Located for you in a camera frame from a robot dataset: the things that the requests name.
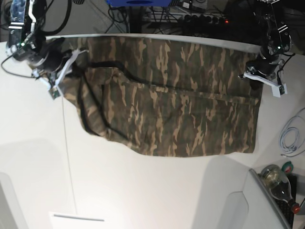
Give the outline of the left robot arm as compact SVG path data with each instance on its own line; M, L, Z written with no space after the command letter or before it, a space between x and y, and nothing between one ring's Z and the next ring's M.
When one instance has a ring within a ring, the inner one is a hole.
M256 90L263 83L271 87L274 97L287 94L287 86L283 80L284 67L292 46L288 25L285 22L283 2L281 0L256 0L254 15L262 29L262 45L257 58L246 63L241 79L250 80L251 88Z

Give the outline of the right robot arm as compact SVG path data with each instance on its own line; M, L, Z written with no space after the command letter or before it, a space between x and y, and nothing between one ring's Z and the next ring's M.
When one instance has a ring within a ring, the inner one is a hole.
M10 22L8 24L9 39L6 46L7 58L1 69L13 76L21 77L5 69L4 64L9 59L26 62L31 68L30 79L43 82L53 99L64 96L60 84L67 75L77 69L75 64L79 55L88 52L78 48L62 52L61 47L65 38L60 37L47 42L49 35L56 35L66 26L72 9L72 1L67 3L67 11L62 24L53 31L44 31L46 14L50 5L44 0L13 0L10 3Z

